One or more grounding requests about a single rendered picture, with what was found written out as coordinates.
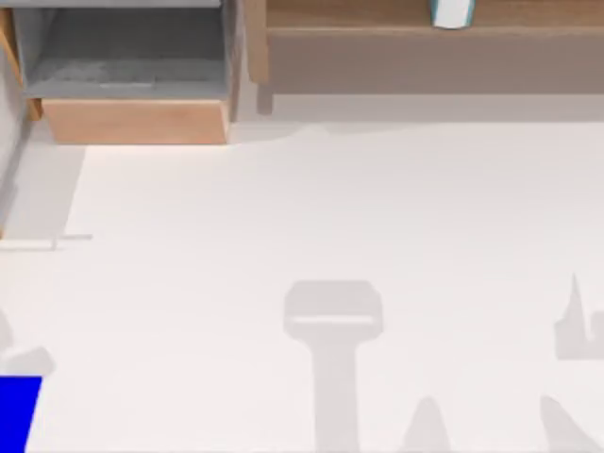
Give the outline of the pale wooden drawer front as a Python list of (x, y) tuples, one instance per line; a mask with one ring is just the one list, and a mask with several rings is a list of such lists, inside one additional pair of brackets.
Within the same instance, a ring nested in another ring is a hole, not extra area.
[(228, 102), (169, 99), (50, 99), (42, 109), (63, 144), (224, 144)]

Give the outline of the white and teal cup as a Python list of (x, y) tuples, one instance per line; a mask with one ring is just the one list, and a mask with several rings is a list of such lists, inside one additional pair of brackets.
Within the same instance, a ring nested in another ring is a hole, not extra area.
[(429, 0), (430, 20), (441, 29), (462, 29), (470, 26), (476, 0)]

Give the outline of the wooden cupboard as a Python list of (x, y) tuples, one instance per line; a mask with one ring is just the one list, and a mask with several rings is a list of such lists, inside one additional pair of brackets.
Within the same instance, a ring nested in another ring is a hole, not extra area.
[[(14, 73), (20, 89), (24, 88), (19, 52), (17, 48), (15, 25), (11, 8), (0, 8), (0, 44), (5, 51), (8, 64)], [(31, 121), (40, 121), (43, 115), (42, 101), (38, 98), (25, 100), (27, 117)]]

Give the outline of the wooden open shelf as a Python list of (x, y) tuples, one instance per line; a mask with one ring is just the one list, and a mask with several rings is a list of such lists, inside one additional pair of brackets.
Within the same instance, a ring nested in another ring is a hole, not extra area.
[(604, 0), (476, 0), (441, 29), (429, 0), (243, 0), (257, 106), (276, 95), (604, 94)]

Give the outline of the flat blue square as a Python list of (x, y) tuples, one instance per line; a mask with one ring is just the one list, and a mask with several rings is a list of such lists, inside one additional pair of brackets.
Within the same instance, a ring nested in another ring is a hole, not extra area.
[(0, 377), (0, 453), (25, 453), (40, 376)]

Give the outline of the grey pulled-out drawer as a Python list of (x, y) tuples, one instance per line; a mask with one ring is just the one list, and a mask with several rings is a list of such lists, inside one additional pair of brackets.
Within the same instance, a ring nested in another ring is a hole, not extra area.
[(0, 0), (35, 119), (50, 99), (224, 101), (239, 0)]

